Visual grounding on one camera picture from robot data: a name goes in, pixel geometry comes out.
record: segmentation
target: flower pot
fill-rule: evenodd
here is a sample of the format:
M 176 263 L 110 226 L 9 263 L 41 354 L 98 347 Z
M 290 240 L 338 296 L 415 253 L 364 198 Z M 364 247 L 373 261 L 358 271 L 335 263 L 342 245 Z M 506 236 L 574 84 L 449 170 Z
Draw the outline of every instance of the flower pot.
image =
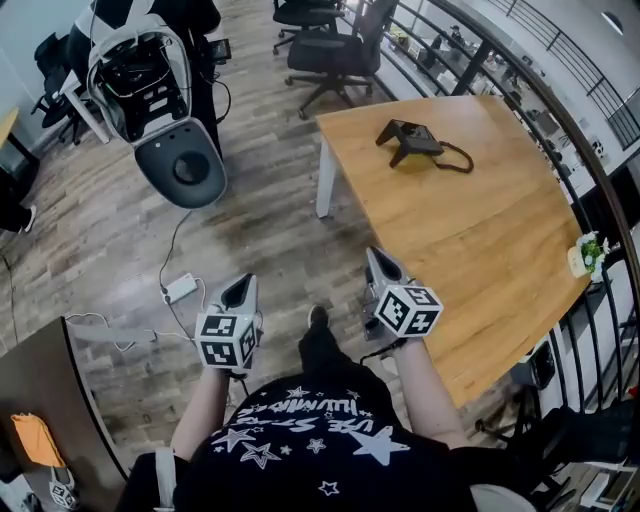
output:
M 587 267 L 584 266 L 582 252 L 579 247 L 575 246 L 567 251 L 567 261 L 573 277 L 582 277 L 589 273 Z

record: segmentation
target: wooden floor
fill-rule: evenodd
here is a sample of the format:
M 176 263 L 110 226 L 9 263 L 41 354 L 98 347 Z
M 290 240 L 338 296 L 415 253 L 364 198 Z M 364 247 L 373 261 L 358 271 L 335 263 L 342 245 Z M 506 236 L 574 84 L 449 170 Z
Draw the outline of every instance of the wooden floor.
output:
M 330 308 L 332 329 L 342 349 L 359 358 L 371 349 L 359 316 L 364 287 L 364 249 L 375 242 L 367 221 L 338 178 L 332 215 L 315 215 L 319 133 L 313 118 L 301 121 L 297 108 L 310 93 L 287 87 L 286 55 L 274 57 L 278 27 L 271 2 L 217 2 L 233 59 L 219 68 L 233 103 L 220 126 L 230 186 L 214 207 L 195 212 L 181 228 L 165 282 L 186 272 L 202 278 L 207 290 L 228 278 L 253 272 L 259 277 L 264 314 L 262 346 L 249 389 L 300 369 L 297 340 L 306 312 L 320 301 Z M 387 101 L 349 90 L 357 105 Z M 224 90 L 214 89 L 219 114 Z M 325 95 L 309 114 L 344 108 Z M 161 300 L 158 271 L 173 230 L 185 214 L 165 201 L 137 169 L 130 149 L 118 140 L 102 145 L 86 133 L 78 147 L 52 144 L 26 203 L 38 206 L 29 235 L 0 236 L 0 252 L 13 267 L 15 318 L 24 339 L 57 316 L 97 312 L 112 326 L 178 331 Z M 0 268 L 0 353 L 11 349 L 13 334 L 8 275 Z M 192 330 L 201 290 L 176 310 Z M 96 318 L 73 321 L 95 323 Z M 82 366 L 116 445 L 134 457 L 169 441 L 198 378 L 200 363 L 192 345 L 161 336 L 153 345 L 120 353 L 112 345 L 87 346 Z M 379 360 L 374 371 L 389 385 L 406 424 L 400 385 Z M 471 432 L 475 420 L 504 406 L 510 382 L 503 379 L 462 411 Z M 234 385 L 229 411 L 243 393 Z M 487 443 L 482 435 L 474 442 Z

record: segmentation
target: wooden tabletop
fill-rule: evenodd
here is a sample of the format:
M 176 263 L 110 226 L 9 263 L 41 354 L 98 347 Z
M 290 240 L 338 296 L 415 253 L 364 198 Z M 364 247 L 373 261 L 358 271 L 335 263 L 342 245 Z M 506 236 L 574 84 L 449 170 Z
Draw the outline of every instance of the wooden tabletop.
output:
M 397 141 L 375 145 L 390 119 L 426 125 L 469 153 L 475 170 L 439 170 L 423 155 L 391 169 Z M 381 246 L 444 304 L 425 340 L 454 402 L 477 398 L 588 282 L 569 270 L 566 253 L 581 232 L 542 154 L 493 96 L 385 103 L 318 124 Z M 439 161 L 465 166 L 455 154 Z
M 50 469 L 31 462 L 11 421 L 12 414 L 21 413 L 35 414 L 47 424 L 73 472 L 81 503 L 95 512 L 113 511 L 126 468 L 76 366 L 74 341 L 63 318 L 0 358 L 0 425 L 45 510 L 59 510 L 49 495 Z
M 9 112 L 4 119 L 0 121 L 0 148 L 4 144 L 4 141 L 7 140 L 7 137 L 11 133 L 11 129 L 18 119 L 18 107 L 14 108 L 11 112 Z

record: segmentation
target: orange cloth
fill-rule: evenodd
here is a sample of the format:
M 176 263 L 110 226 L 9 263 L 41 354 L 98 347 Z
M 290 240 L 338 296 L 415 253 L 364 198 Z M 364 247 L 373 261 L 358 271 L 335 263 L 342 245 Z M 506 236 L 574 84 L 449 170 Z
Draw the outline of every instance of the orange cloth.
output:
M 44 421 L 33 414 L 14 414 L 11 419 L 24 450 L 33 462 L 54 468 L 67 467 Z

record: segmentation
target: white power adapter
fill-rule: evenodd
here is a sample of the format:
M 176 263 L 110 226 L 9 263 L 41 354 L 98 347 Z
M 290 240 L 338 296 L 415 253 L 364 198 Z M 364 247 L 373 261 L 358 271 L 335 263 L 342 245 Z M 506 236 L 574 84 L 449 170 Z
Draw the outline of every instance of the white power adapter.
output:
M 198 289 L 198 283 L 196 283 L 191 273 L 188 273 L 166 286 L 166 289 L 167 293 L 162 294 L 162 300 L 167 304 L 173 304 L 195 292 Z

